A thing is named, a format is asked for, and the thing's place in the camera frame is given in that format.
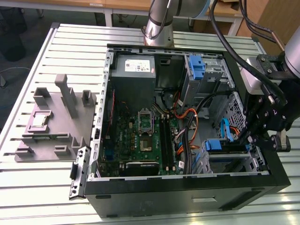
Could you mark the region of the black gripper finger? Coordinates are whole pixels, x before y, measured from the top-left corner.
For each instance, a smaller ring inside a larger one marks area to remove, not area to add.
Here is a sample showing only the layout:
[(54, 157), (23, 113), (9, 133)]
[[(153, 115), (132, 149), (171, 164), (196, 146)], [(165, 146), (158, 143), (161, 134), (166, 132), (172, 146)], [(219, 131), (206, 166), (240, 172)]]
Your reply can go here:
[(250, 138), (250, 143), (265, 150), (281, 150), (282, 145), (276, 135), (267, 133), (266, 130), (259, 130), (258, 132), (247, 131), (247, 137)]
[(265, 119), (263, 112), (266, 103), (266, 97), (264, 95), (246, 95), (246, 101), (244, 103), (244, 115), (245, 127), (243, 128), (243, 140), (247, 141), (248, 137), (258, 136), (263, 137), (266, 133), (263, 127), (263, 121)]

